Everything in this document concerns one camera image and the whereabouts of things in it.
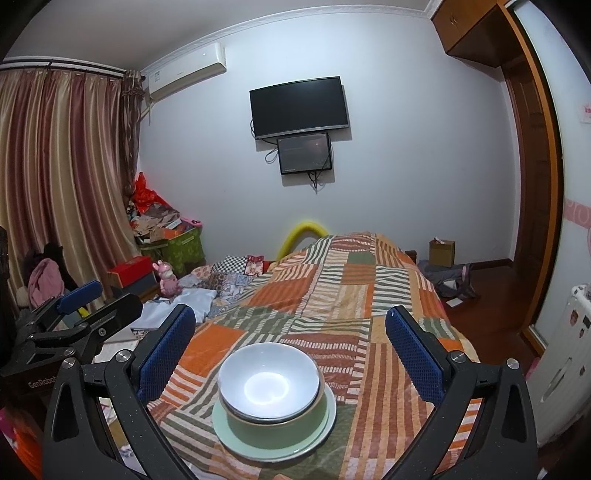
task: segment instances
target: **red box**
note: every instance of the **red box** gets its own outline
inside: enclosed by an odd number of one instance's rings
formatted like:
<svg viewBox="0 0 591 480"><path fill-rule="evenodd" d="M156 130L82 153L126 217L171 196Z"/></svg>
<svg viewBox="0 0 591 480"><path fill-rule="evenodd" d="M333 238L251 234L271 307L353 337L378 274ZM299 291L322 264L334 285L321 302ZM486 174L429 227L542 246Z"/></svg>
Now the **red box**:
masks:
<svg viewBox="0 0 591 480"><path fill-rule="evenodd" d="M107 275L109 284L114 287L125 288L136 280L145 277L151 271L152 259L150 257L133 257L131 260L111 268Z"/></svg>

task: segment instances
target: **cable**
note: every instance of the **cable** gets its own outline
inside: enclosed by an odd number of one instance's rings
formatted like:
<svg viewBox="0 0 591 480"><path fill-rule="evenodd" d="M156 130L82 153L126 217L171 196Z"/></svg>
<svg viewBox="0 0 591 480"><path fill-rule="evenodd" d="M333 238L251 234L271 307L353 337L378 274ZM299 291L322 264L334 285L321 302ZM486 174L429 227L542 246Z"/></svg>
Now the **cable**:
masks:
<svg viewBox="0 0 591 480"><path fill-rule="evenodd" d="M271 155L273 153L275 154L275 156L271 160L269 160L269 155ZM267 164L271 165L272 163L275 162L275 160L277 160L277 155L278 154L279 154L279 149L274 148L267 155L265 155L265 162L267 162Z"/></svg>
<svg viewBox="0 0 591 480"><path fill-rule="evenodd" d="M252 133L252 137L255 138L255 121L254 120L251 120L251 133ZM277 142L269 142L265 138L261 138L261 140L263 140L263 142L268 143L269 145L277 146Z"/></svg>
<svg viewBox="0 0 591 480"><path fill-rule="evenodd" d="M328 132L326 132L326 136L328 137L328 140L329 140L329 154L326 156L326 160L324 161L324 163L320 167L320 170L312 170L312 171L306 172L308 174L308 178L312 182L312 188L314 189L314 191L316 193L318 193L318 179L320 178L320 175L322 175L322 172L324 171L324 168L326 167L326 163L332 157L332 140L330 139L330 135Z"/></svg>

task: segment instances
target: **pink bunny toy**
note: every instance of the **pink bunny toy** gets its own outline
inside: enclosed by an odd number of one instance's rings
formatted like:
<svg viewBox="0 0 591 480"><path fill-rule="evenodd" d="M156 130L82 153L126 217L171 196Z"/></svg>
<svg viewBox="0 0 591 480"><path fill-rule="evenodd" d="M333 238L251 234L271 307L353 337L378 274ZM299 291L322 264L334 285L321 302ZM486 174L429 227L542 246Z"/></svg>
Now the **pink bunny toy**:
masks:
<svg viewBox="0 0 591 480"><path fill-rule="evenodd" d="M160 292L163 297L171 299L181 293L177 277L173 273L173 268L169 263L158 260L158 263L152 264L152 268L158 272L158 276L160 277Z"/></svg>

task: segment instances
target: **air conditioner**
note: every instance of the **air conditioner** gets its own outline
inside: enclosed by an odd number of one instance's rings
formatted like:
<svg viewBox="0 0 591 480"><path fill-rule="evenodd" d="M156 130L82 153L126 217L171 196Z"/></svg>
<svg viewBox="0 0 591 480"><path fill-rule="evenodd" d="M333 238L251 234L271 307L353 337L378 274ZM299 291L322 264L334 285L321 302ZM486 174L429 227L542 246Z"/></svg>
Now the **air conditioner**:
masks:
<svg viewBox="0 0 591 480"><path fill-rule="evenodd" d="M157 102L189 85L225 71L226 57L219 43L198 48L148 76L150 98Z"/></svg>

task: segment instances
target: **small screen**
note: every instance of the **small screen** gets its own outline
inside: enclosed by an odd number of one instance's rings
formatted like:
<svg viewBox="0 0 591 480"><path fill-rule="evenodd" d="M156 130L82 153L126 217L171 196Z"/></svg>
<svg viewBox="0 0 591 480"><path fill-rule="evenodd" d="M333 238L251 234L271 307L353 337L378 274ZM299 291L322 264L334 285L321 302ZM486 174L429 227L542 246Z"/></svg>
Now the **small screen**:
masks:
<svg viewBox="0 0 591 480"><path fill-rule="evenodd" d="M251 90L255 138L349 126L340 77Z"/></svg>
<svg viewBox="0 0 591 480"><path fill-rule="evenodd" d="M326 132L277 139L281 174L330 170L330 144Z"/></svg>

